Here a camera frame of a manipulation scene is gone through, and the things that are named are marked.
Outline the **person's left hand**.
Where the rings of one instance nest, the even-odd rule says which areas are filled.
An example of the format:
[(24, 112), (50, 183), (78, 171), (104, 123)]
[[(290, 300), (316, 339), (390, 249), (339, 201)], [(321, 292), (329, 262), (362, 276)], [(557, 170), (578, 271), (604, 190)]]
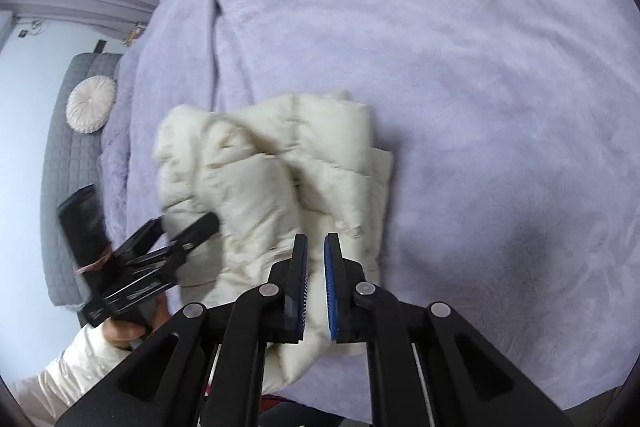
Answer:
[[(152, 332), (160, 329), (170, 318), (168, 300), (165, 294), (160, 294), (156, 299), (155, 314), (152, 318)], [(134, 343), (148, 335), (146, 329), (127, 321), (107, 319), (103, 323), (103, 337), (112, 346), (118, 349), (131, 349)]]

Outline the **white sleeved left forearm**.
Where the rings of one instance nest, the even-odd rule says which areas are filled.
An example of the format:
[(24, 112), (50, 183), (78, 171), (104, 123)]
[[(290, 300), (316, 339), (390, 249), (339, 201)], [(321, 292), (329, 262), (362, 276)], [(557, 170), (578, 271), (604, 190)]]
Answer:
[(103, 324), (84, 326), (70, 345), (39, 374), (9, 383), (9, 391), (35, 426), (55, 422), (129, 351), (110, 345)]

